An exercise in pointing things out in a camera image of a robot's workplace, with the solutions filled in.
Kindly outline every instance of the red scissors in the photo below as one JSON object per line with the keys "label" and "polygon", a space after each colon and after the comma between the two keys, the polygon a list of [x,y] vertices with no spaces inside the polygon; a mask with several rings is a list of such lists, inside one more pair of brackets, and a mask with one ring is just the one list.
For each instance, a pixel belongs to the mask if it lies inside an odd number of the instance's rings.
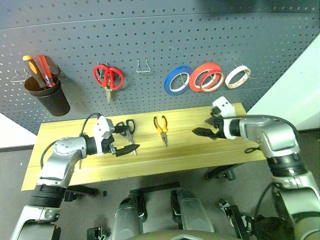
{"label": "red scissors", "polygon": [[[101,81],[100,77],[104,71],[103,81]],[[121,77],[121,81],[118,85],[115,85],[114,73],[118,74]],[[125,81],[124,74],[116,67],[109,67],[105,64],[96,65],[93,68],[93,76],[95,80],[104,87],[106,91],[106,100],[109,103],[111,101],[111,91],[120,88]]]}

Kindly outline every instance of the pliers jaw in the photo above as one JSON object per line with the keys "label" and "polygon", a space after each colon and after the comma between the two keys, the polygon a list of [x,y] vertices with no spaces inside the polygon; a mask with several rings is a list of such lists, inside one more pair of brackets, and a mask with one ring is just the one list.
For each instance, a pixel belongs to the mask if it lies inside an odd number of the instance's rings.
{"label": "pliers jaw", "polygon": [[163,141],[165,147],[167,147],[168,146],[167,134],[165,132],[161,132],[161,138],[162,138],[162,141]]}
{"label": "pliers jaw", "polygon": [[130,145],[124,146],[123,148],[120,148],[120,149],[117,149],[115,147],[115,156],[119,157],[122,155],[129,154],[129,153],[135,151],[139,146],[140,146],[140,144],[130,144]]}
{"label": "pliers jaw", "polygon": [[219,129],[219,131],[217,133],[214,133],[209,128],[197,127],[195,129],[193,129],[192,132],[198,136],[209,137],[213,140],[226,139],[226,136],[224,134],[224,120],[220,115],[219,108],[218,107],[212,108],[212,111],[210,114],[212,117],[208,118],[204,122],[212,125],[215,129]]}

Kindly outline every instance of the pegboard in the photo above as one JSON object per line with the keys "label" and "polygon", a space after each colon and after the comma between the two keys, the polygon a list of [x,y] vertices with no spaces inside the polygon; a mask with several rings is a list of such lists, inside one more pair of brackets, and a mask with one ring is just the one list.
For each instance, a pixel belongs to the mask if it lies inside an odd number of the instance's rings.
{"label": "pegboard", "polygon": [[[319,33],[319,1],[5,1],[0,8],[0,109],[37,133],[41,123],[208,106],[225,96],[249,110]],[[10,82],[23,55],[45,54],[62,70],[70,112],[52,116],[23,87]],[[137,73],[137,58],[149,73]],[[107,63],[125,75],[105,90],[92,75]],[[164,90],[169,72],[215,62],[225,74],[244,64],[251,79],[212,93]]]}

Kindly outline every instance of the empty wire hook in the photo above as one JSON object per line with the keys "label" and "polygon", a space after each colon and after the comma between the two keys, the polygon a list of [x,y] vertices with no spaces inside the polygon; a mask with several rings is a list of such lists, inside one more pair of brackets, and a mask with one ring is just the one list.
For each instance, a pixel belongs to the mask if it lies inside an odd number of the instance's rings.
{"label": "empty wire hook", "polygon": [[146,70],[146,71],[138,71],[139,66],[140,66],[140,61],[139,61],[139,58],[137,58],[137,60],[138,60],[138,66],[136,67],[136,72],[137,73],[149,73],[151,71],[151,69],[150,69],[150,67],[148,65],[148,58],[145,58],[146,67],[148,68],[148,70]]}
{"label": "empty wire hook", "polygon": [[15,72],[15,76],[10,80],[10,83],[24,82],[27,79],[25,78],[24,80],[15,80],[18,76],[20,76],[21,78],[23,78],[24,76],[22,76],[17,69],[15,69],[14,72]]}

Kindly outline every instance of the white wall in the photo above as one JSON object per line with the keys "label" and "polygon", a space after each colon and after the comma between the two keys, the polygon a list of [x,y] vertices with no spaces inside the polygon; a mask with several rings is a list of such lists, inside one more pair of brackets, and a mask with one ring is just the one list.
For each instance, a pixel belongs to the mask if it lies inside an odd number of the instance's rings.
{"label": "white wall", "polygon": [[33,145],[36,135],[0,114],[0,148]]}
{"label": "white wall", "polygon": [[278,116],[298,130],[320,127],[320,35],[248,114]]}

